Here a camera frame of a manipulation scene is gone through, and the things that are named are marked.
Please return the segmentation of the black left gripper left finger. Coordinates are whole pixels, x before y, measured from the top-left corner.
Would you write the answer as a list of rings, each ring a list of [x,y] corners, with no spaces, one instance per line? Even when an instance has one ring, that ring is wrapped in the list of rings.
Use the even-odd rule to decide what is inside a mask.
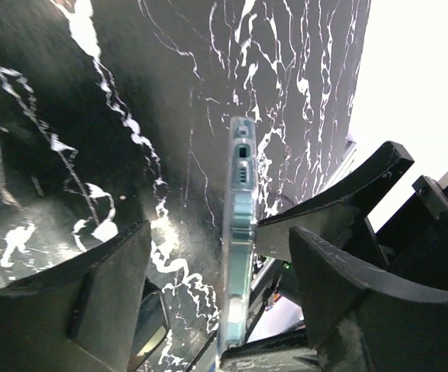
[[[150,224],[0,288],[0,371],[125,371]]]

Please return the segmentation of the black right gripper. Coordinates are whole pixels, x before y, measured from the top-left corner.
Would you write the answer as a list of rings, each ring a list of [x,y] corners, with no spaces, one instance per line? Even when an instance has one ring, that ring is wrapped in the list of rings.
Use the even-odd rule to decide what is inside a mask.
[[[357,169],[337,184],[261,221],[255,252],[291,261],[289,230],[299,226],[333,244],[359,215],[371,212],[395,186],[414,159],[400,143],[384,142]],[[365,219],[353,229],[343,250],[406,280],[448,291],[448,186],[421,176],[415,194],[375,232]]]

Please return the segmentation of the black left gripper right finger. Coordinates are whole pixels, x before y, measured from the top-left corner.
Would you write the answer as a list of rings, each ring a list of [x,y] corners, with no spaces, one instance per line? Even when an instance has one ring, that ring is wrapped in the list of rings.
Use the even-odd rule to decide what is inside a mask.
[[[448,291],[289,232],[308,344],[323,371],[448,371]]]

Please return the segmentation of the phone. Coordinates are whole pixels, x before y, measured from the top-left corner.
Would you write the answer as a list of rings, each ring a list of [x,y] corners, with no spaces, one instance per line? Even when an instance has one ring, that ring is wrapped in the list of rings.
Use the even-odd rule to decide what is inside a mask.
[[[257,146],[252,119],[230,119],[229,156],[222,221],[223,300],[217,355],[243,345],[247,328],[257,225]]]

